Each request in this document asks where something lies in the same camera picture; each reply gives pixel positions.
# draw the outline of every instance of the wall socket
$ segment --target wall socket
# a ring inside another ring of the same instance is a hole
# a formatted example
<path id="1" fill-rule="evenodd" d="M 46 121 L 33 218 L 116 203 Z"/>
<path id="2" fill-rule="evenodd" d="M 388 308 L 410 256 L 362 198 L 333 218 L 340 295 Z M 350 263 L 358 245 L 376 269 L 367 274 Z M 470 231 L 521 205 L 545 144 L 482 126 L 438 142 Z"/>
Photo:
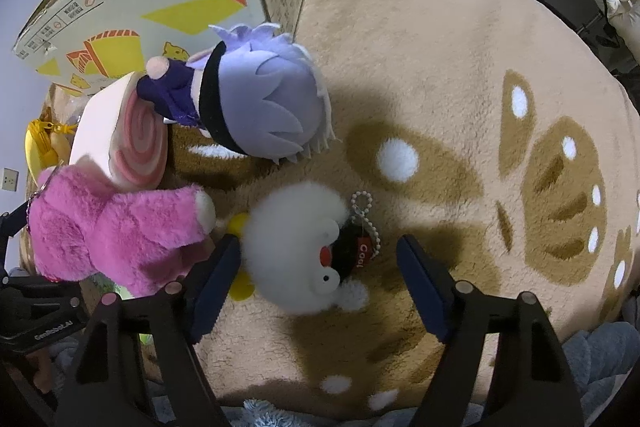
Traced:
<path id="1" fill-rule="evenodd" d="M 18 171 L 2 169 L 0 188 L 2 188 L 2 190 L 10 190 L 11 192 L 18 190 Z"/>

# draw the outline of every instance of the doll's arm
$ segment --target doll's arm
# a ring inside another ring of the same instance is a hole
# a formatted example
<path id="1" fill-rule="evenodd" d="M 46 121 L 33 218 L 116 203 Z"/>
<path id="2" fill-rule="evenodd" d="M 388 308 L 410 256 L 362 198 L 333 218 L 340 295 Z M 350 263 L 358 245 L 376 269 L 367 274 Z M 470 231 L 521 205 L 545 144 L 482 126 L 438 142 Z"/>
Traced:
<path id="1" fill-rule="evenodd" d="M 123 204 L 150 241 L 165 248 L 198 243 L 213 230 L 216 211 L 213 201 L 199 187 L 177 190 L 148 190 L 117 194 L 114 203 Z"/>

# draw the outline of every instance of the pink fur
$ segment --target pink fur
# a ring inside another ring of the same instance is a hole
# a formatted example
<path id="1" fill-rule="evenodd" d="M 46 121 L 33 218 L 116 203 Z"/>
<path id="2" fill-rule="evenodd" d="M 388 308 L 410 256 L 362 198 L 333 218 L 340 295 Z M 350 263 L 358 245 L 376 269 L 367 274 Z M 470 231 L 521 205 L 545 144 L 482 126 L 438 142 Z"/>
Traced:
<path id="1" fill-rule="evenodd" d="M 53 280 L 102 272 L 134 296 L 151 295 L 211 252 L 203 243 L 210 230 L 198 220 L 200 191 L 123 194 L 81 166 L 61 168 L 31 205 L 36 268 Z"/>

